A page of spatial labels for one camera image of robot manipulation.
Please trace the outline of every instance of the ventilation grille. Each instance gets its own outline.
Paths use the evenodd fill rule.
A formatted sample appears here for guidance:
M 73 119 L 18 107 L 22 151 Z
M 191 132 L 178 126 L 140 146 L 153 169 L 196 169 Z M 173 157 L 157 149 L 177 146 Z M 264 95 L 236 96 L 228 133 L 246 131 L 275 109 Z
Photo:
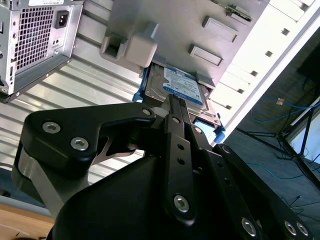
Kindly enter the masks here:
M 31 67 L 47 57 L 53 17 L 52 7 L 27 8 L 21 11 L 14 54 L 17 70 Z

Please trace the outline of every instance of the blue hard drive label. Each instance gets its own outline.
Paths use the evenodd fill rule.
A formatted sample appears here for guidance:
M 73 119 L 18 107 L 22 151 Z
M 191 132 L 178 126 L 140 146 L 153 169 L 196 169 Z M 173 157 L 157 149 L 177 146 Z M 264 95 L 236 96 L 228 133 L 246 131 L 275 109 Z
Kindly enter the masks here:
M 196 77 L 175 67 L 164 68 L 164 90 L 198 105 L 203 105 Z

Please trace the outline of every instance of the silver screw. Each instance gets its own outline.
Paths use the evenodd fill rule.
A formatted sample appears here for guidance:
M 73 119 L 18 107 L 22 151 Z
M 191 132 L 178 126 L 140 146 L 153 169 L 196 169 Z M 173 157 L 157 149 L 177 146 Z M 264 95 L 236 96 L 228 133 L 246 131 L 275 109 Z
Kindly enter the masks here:
M 304 235 L 308 236 L 307 229 L 300 222 L 296 222 L 296 226 Z
M 289 233 L 291 233 L 293 236 L 297 235 L 297 232 L 296 232 L 294 226 L 292 226 L 289 222 L 284 221 L 284 225 L 285 225 L 286 229 L 289 231 Z
M 175 207 L 182 213 L 186 213 L 189 211 L 189 203 L 187 199 L 185 199 L 181 195 L 176 195 L 173 199 Z
M 71 147 L 78 151 L 85 151 L 89 147 L 89 143 L 82 137 L 75 137 L 70 142 Z
M 146 115 L 151 115 L 151 112 L 147 109 L 142 109 L 142 112 Z
M 60 126 L 53 122 L 53 121 L 47 121 L 42 125 L 42 129 L 49 134 L 56 134 L 60 132 L 61 128 Z
M 198 133 L 198 134 L 202 134 L 202 131 L 199 127 L 195 126 L 194 130 Z
M 255 237 L 257 235 L 257 231 L 255 229 L 255 226 L 245 217 L 242 218 L 241 224 L 243 229 L 251 236 Z
M 177 124 L 180 123 L 180 120 L 179 120 L 178 118 L 176 118 L 176 117 L 172 117 L 172 120 L 173 120 L 175 123 L 177 123 Z
M 225 151 L 227 154 L 230 153 L 230 151 L 225 146 L 222 146 L 222 150 Z

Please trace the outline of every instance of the hard drive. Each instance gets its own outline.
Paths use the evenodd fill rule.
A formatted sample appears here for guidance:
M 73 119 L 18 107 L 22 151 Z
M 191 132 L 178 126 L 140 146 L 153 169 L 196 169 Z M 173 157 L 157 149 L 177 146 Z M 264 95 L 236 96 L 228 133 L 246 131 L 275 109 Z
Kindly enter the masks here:
M 208 100 L 208 89 L 199 84 L 195 76 L 170 65 L 162 67 L 152 64 L 146 82 L 144 102 L 157 105 L 156 102 L 162 103 L 168 94 L 185 100 L 193 122 L 198 119 L 215 128 L 221 126 L 219 116 Z

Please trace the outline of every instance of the power socket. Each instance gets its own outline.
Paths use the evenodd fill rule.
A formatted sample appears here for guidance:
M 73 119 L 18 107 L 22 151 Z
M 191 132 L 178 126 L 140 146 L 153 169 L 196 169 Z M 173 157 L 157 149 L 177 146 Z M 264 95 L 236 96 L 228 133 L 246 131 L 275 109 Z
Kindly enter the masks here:
M 68 23 L 68 18 L 69 18 L 69 11 L 58 11 L 56 13 L 54 28 L 55 29 L 65 28 Z

